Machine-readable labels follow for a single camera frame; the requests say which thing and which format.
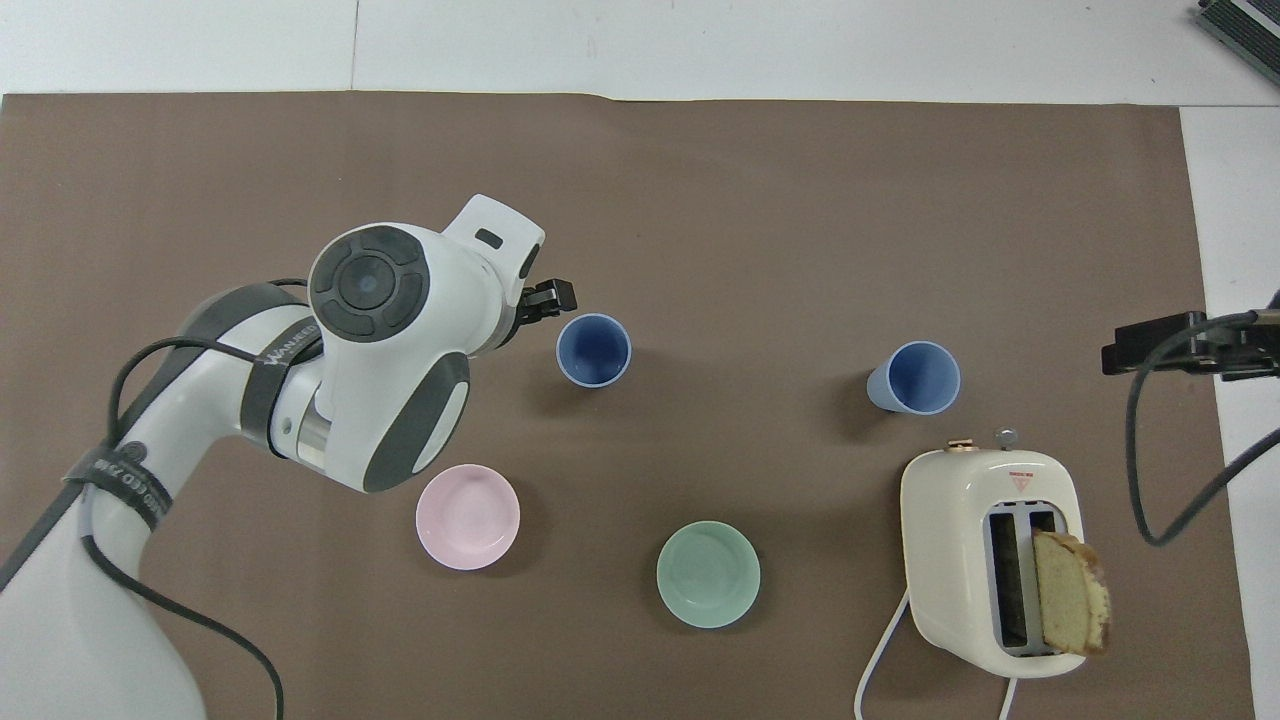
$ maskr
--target black cable on right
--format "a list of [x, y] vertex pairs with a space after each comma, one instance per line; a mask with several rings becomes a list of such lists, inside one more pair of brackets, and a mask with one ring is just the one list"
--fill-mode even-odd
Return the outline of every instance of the black cable on right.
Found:
[[141, 582], [131, 578], [128, 573], [116, 568], [115, 564], [106, 557], [106, 555], [102, 555], [102, 550], [97, 546], [97, 541], [93, 539], [93, 536], [82, 537], [81, 544], [84, 546], [84, 552], [88, 553], [93, 564], [97, 565], [97, 568], [102, 570], [102, 573], [108, 578], [114, 580], [115, 584], [128, 591], [132, 591], [133, 593], [146, 600], [147, 602], [151, 602], [160, 609], [168, 610], [169, 612], [173, 612], [174, 615], [184, 620], [191, 620], [197, 625], [209, 628], [210, 630], [218, 633], [219, 635], [223, 635], [224, 638], [241, 646], [250, 655], [252, 655], [262, 665], [262, 667], [266, 669], [266, 674], [271, 676], [271, 687], [275, 691], [275, 720], [284, 719], [284, 684], [280, 682], [280, 674], [275, 671], [275, 665], [271, 664], [271, 660], [266, 657], [266, 653], [259, 650], [256, 644], [250, 642], [248, 638], [246, 638], [244, 635], [237, 633], [236, 630], [228, 628], [227, 625], [223, 625], [218, 620], [214, 620], [207, 615], [201, 615], [200, 612], [196, 612], [195, 610], [187, 607], [186, 605], [182, 605], [175, 600], [170, 600], [160, 594], [159, 592], [151, 589], [150, 587], [142, 584]]
[[1128, 470], [1129, 478], [1129, 502], [1133, 506], [1133, 518], [1138, 523], [1138, 532], [1142, 538], [1147, 541], [1148, 544], [1155, 547], [1162, 547], [1178, 537], [1183, 529], [1204, 509], [1206, 505], [1213, 496], [1216, 496], [1222, 488], [1226, 487], [1233, 478], [1240, 474], [1251, 462], [1257, 460], [1262, 454], [1271, 450], [1276, 445], [1280, 445], [1280, 428], [1276, 428], [1266, 437], [1253, 443], [1248, 450], [1240, 454], [1239, 457], [1231, 461], [1230, 465], [1222, 469], [1204, 488], [1192, 498], [1190, 503], [1174, 518], [1174, 521], [1169, 524], [1158, 537], [1152, 533], [1151, 527], [1147, 524], [1147, 514], [1142, 507], [1142, 489], [1138, 486], [1138, 398], [1142, 396], [1142, 386], [1147, 382], [1147, 375], [1149, 375], [1156, 365], [1160, 364], [1175, 347], [1189, 341], [1199, 333], [1211, 331], [1215, 328], [1230, 328], [1230, 329], [1244, 329], [1258, 319], [1258, 314], [1249, 310], [1247, 313], [1236, 313], [1233, 315], [1222, 315], [1213, 318], [1212, 320], [1206, 320], [1198, 323], [1189, 328], [1184, 328], [1164, 342], [1157, 345], [1152, 350], [1142, 365], [1138, 366], [1137, 374], [1134, 374], [1133, 384], [1129, 387], [1129, 401], [1125, 410], [1125, 468]]

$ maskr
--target blue cup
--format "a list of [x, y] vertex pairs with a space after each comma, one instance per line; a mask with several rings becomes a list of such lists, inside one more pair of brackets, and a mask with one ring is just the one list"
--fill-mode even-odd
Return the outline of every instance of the blue cup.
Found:
[[878, 407], [913, 415], [937, 415], [960, 395], [960, 365], [946, 347], [927, 340], [893, 351], [867, 379], [867, 396]]
[[582, 387], [613, 384], [631, 365], [631, 337], [622, 323], [589, 313], [570, 320], [556, 340], [556, 363]]

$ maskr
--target toaster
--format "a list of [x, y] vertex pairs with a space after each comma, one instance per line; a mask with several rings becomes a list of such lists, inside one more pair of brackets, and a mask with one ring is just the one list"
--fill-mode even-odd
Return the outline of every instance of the toaster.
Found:
[[1032, 530], [1082, 542], [1075, 486], [1057, 460], [951, 441], [902, 471], [902, 556], [915, 628], [929, 643], [1006, 678], [1084, 662], [1044, 644]]

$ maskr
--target bread slice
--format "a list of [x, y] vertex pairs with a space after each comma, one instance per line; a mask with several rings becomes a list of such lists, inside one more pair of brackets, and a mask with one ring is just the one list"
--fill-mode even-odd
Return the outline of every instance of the bread slice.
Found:
[[1044, 643], [1075, 655], [1102, 655], [1111, 596], [1093, 548], [1065, 533], [1033, 530]]

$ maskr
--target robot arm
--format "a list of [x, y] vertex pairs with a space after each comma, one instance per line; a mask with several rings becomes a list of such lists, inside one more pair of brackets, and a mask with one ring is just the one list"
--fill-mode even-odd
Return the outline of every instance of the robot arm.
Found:
[[[444, 233], [396, 223], [351, 231], [312, 266], [310, 306], [257, 284], [197, 309], [184, 336], [255, 360], [172, 351], [105, 452], [145, 466], [168, 498], [234, 434], [361, 492], [394, 487], [452, 434], [470, 357], [521, 324], [576, 309], [563, 281], [522, 287], [541, 242], [534, 223], [483, 196]], [[79, 543], [91, 533], [136, 577], [151, 528], [128, 493], [93, 495], [86, 506], [84, 495], [64, 493], [0, 571], [0, 716], [204, 717], [145, 605]]]

